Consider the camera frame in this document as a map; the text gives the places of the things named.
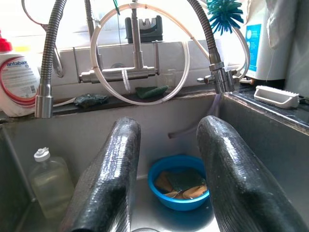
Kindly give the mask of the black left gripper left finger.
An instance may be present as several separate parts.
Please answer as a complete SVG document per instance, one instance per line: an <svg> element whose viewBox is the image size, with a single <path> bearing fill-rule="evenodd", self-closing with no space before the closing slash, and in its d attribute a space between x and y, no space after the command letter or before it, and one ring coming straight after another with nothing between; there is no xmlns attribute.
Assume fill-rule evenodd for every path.
<svg viewBox="0 0 309 232"><path fill-rule="evenodd" d="M131 230L140 140L136 120L115 121L103 147L80 176L60 231Z"/></svg>

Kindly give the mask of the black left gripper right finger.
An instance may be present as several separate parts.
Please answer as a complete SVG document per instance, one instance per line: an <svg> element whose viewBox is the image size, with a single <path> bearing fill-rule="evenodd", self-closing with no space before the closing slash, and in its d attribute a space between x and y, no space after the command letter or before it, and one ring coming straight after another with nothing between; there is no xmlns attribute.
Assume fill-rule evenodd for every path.
<svg viewBox="0 0 309 232"><path fill-rule="evenodd" d="M197 142L220 231L308 231L275 177L229 123L202 118Z"/></svg>

